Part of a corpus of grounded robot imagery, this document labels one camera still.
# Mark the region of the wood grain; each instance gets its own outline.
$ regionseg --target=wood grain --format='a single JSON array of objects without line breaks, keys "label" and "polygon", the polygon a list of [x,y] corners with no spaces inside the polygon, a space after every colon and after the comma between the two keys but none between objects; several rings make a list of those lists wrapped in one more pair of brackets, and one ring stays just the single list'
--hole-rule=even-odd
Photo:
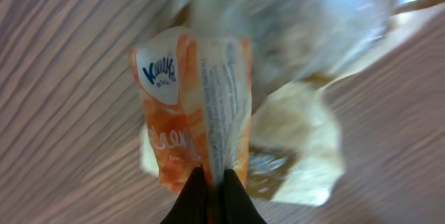
[{"label": "wood grain", "polygon": [[[173,0],[0,0],[0,223],[158,223],[127,47]],[[324,207],[255,200],[269,223],[443,223],[445,14],[327,96],[348,173]]]}]

